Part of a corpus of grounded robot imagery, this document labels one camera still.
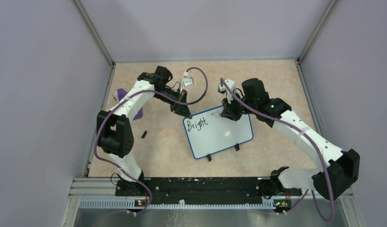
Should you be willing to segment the blue framed whiteboard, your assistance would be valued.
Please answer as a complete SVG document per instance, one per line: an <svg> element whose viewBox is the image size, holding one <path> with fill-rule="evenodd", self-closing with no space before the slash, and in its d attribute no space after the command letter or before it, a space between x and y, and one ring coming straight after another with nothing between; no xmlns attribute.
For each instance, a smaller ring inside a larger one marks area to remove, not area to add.
<svg viewBox="0 0 387 227"><path fill-rule="evenodd" d="M195 159L234 148L254 138L253 127L249 115L241 116L240 120L212 116L221 113L223 106L217 106L196 113L192 119L184 118L183 126L188 143Z"/></svg>

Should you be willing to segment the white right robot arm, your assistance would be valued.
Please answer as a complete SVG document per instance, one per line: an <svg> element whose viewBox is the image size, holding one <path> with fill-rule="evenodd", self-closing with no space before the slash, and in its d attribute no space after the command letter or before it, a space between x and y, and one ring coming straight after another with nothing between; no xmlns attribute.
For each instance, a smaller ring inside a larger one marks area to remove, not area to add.
<svg viewBox="0 0 387 227"><path fill-rule="evenodd" d="M264 84L257 78L241 84L242 92L235 92L235 82L221 79L218 92L222 100L222 118L238 121L245 114L254 115L272 129L289 138L315 164L313 170L282 167L272 176L270 188L283 195L288 189L309 189L327 200L336 200L357 180L360 155L344 150L308 126L281 98L270 98Z"/></svg>

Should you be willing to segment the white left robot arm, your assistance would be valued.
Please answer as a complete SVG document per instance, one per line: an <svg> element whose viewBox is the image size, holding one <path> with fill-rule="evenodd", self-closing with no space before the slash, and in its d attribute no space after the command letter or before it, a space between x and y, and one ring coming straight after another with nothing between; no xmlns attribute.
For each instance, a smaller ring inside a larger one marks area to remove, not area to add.
<svg viewBox="0 0 387 227"><path fill-rule="evenodd" d="M121 178L128 181L126 188L132 195L143 193L145 183L140 180L141 168L132 154L134 136L131 122L152 97L170 105L170 111L191 118L187 105L186 90L172 90L167 86L172 73L157 66L153 73L142 73L127 95L109 111L100 111L97 115L97 145L107 153L112 162L120 169Z"/></svg>

